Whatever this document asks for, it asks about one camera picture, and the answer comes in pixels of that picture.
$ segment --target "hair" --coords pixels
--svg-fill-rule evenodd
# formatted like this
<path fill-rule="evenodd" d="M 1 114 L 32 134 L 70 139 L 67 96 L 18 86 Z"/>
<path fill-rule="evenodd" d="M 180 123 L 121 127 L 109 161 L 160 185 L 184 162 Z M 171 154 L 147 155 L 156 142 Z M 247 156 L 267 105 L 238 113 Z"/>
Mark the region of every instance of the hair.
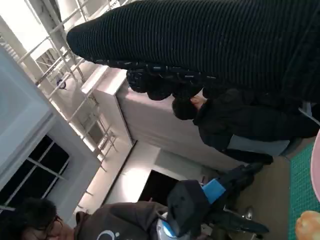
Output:
<path fill-rule="evenodd" d="M 192 104 L 190 99 L 174 99 L 172 102 L 173 114 L 181 120 L 194 119 L 198 113 L 197 108 Z"/>
<path fill-rule="evenodd" d="M 21 240 L 27 228 L 45 230 L 56 215 L 51 201 L 28 198 L 1 223 L 0 239 Z"/>

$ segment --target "green mat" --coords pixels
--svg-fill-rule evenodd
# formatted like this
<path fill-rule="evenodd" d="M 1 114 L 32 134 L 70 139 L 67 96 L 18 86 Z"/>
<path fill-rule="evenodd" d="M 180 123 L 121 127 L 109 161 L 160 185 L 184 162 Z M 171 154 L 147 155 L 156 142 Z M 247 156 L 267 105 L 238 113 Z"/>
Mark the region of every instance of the green mat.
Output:
<path fill-rule="evenodd" d="M 290 160 L 290 211 L 288 239 L 295 240 L 296 220 L 307 210 L 320 212 L 310 179 L 310 160 L 314 144 L 308 145 Z"/>

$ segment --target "floor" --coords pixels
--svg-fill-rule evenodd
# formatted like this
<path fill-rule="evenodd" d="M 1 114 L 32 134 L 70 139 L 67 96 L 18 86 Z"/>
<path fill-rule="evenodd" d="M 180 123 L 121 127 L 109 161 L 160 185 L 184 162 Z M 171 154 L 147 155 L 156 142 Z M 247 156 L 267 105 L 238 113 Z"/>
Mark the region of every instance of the floor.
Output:
<path fill-rule="evenodd" d="M 293 157 L 314 138 L 305 139 L 291 154 Z M 274 163 L 258 173 L 254 183 L 239 197 L 237 207 L 244 210 L 253 206 L 253 220 L 266 225 L 270 233 L 264 236 L 265 240 L 288 239 L 289 218 L 289 186 L 290 162 L 284 157 L 274 158 Z M 252 234 L 238 234 L 235 240 L 251 240 Z"/>

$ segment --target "dark doorway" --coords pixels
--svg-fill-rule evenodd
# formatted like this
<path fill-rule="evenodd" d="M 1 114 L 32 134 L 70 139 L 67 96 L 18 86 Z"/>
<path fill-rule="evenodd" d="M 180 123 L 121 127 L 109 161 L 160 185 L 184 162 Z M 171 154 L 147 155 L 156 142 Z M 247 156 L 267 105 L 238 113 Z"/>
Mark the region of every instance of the dark doorway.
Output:
<path fill-rule="evenodd" d="M 177 182 L 177 179 L 151 170 L 139 201 L 149 201 L 152 198 L 153 202 L 167 206 L 167 196 Z"/>

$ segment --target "desk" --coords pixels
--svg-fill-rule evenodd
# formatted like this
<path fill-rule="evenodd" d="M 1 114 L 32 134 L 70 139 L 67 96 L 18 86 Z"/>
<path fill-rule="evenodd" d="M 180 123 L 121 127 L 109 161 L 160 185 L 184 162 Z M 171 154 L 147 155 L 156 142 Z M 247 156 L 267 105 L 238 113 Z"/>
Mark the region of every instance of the desk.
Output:
<path fill-rule="evenodd" d="M 307 210 L 320 212 L 320 202 L 310 178 L 310 160 L 314 143 L 309 144 L 290 160 L 290 204 L 288 239 L 295 240 L 296 220 Z"/>

